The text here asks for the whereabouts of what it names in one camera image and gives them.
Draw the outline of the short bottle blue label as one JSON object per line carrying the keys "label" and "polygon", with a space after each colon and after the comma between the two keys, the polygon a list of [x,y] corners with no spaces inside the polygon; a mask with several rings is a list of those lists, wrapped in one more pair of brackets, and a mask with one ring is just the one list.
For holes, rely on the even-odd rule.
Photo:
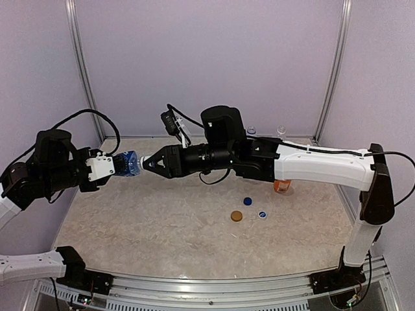
{"label": "short bottle blue label", "polygon": [[138,156],[135,151],[127,151],[112,157],[115,176],[134,177],[140,175],[143,163],[149,156]]}

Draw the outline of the gold juice bottle cap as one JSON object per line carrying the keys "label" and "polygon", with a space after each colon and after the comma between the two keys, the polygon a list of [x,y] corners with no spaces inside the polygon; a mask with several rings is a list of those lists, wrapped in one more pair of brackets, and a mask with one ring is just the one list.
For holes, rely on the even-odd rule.
{"label": "gold juice bottle cap", "polygon": [[230,218],[234,222],[240,222],[243,219],[243,214],[241,211],[232,211]]}

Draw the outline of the dark blue bottle cap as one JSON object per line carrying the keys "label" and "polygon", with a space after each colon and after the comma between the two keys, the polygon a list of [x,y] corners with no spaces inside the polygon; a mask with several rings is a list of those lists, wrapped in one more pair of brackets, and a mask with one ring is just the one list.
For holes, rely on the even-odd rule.
{"label": "dark blue bottle cap", "polygon": [[243,200],[243,203],[245,206],[251,206],[252,205],[252,199],[250,197],[245,197]]}

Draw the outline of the water bottle blue cap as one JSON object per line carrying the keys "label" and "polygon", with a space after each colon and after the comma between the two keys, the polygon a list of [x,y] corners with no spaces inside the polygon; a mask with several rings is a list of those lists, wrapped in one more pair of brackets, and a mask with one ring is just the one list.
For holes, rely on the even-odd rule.
{"label": "water bottle blue cap", "polygon": [[256,137],[257,136],[257,130],[255,126],[249,126],[246,129],[246,134],[249,137]]}

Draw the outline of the orange juice bottle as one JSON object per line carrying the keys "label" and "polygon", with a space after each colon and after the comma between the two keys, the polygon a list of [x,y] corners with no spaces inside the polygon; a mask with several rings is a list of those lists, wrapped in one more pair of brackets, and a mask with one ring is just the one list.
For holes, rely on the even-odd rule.
{"label": "orange juice bottle", "polygon": [[284,194],[289,190],[290,185],[291,185],[291,180],[275,180],[274,191],[276,193]]}

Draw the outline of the clear bottle blue label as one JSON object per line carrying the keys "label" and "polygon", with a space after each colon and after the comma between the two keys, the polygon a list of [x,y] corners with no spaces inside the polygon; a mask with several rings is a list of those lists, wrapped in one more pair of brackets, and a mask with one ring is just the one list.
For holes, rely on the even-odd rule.
{"label": "clear bottle blue label", "polygon": [[284,126],[279,126],[276,130],[277,138],[281,139],[282,141],[287,139],[287,130]]}

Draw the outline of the white blue short-bottle cap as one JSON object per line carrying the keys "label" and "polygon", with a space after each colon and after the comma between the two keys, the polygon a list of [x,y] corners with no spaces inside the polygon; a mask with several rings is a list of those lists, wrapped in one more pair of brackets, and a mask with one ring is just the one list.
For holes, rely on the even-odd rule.
{"label": "white blue short-bottle cap", "polygon": [[141,170],[144,170],[145,168],[144,168],[144,162],[146,161],[146,160],[148,160],[150,158],[150,156],[149,155],[144,155],[144,156],[141,156],[138,160],[137,160],[137,163],[138,163],[138,165],[139,165],[139,167],[140,167],[140,169]]}

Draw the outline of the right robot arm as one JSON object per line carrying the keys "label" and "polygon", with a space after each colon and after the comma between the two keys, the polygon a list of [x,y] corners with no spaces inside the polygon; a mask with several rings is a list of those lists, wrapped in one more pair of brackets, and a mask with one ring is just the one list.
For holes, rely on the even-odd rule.
{"label": "right robot arm", "polygon": [[344,246],[341,266],[332,282],[346,287],[357,276],[380,230],[395,214],[392,182],[382,146],[339,150],[296,144],[273,137],[249,137],[240,111],[213,106],[201,114],[205,144],[168,145],[140,165],[167,179],[194,173],[233,170],[236,176],[257,181],[301,180],[342,185],[361,192],[361,211]]}

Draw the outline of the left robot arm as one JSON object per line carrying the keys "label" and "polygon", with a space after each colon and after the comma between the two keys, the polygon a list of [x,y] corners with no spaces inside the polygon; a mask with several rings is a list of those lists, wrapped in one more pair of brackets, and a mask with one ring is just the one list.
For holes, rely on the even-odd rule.
{"label": "left robot arm", "polygon": [[[76,149],[65,130],[37,134],[34,151],[25,162],[10,165],[1,175],[1,226],[40,198],[51,201],[56,193],[74,187],[93,192],[115,174],[112,156],[90,148]],[[54,278],[86,287],[90,272],[71,246],[45,253],[1,256],[1,284]]]}

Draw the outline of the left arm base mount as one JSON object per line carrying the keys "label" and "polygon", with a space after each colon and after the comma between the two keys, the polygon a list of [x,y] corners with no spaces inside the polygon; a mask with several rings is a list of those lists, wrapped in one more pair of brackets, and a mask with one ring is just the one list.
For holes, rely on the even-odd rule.
{"label": "left arm base mount", "polygon": [[56,251],[61,255],[65,266],[64,276],[56,279],[58,284],[93,294],[109,295],[113,275],[88,270],[81,256],[71,246],[57,247]]}

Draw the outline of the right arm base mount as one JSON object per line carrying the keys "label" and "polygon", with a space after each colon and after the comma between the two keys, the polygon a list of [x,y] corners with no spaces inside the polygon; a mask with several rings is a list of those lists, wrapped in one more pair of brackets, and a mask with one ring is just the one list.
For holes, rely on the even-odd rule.
{"label": "right arm base mount", "polygon": [[366,282],[363,265],[351,267],[344,263],[344,250],[345,247],[342,248],[339,264],[335,269],[310,274],[309,280],[315,295],[362,285]]}

